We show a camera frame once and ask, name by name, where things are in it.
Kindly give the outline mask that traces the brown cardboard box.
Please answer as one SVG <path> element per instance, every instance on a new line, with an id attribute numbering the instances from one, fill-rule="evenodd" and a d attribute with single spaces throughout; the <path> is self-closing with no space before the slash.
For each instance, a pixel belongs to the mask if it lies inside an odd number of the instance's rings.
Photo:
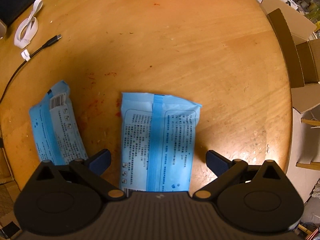
<path id="1" fill-rule="evenodd" d="M 14 239 L 20 233 L 14 204 L 20 189 L 14 179 L 1 139 L 1 239 Z"/>

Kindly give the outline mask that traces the open cardboard box beside table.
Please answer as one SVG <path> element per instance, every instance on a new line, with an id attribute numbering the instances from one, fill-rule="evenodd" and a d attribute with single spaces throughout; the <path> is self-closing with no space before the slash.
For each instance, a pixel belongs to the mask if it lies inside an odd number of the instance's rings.
<path id="1" fill-rule="evenodd" d="M 283 52 L 293 108 L 308 112 L 319 106 L 319 39 L 309 39 L 316 26 L 281 0 L 262 0 L 260 6 Z"/>

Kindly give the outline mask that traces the blue wipes packet with barcode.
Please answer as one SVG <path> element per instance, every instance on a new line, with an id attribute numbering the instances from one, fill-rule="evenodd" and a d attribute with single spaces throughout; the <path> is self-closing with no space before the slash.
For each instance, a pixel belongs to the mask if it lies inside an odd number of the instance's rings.
<path id="1" fill-rule="evenodd" d="M 55 165 L 67 165 L 75 159 L 88 158 L 69 94 L 69 86 L 61 80 L 29 110 L 40 161 L 49 160 Z"/>

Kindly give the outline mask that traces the white elastic band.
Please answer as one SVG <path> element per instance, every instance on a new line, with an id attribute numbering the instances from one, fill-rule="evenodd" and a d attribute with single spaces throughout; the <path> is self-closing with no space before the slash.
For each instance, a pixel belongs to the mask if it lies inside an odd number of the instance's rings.
<path id="1" fill-rule="evenodd" d="M 43 6 L 42 0 L 36 0 L 33 3 L 33 9 L 25 20 L 18 26 L 15 37 L 14 45 L 20 49 L 25 48 L 36 35 L 39 28 L 38 20 L 35 15 L 41 10 Z"/>

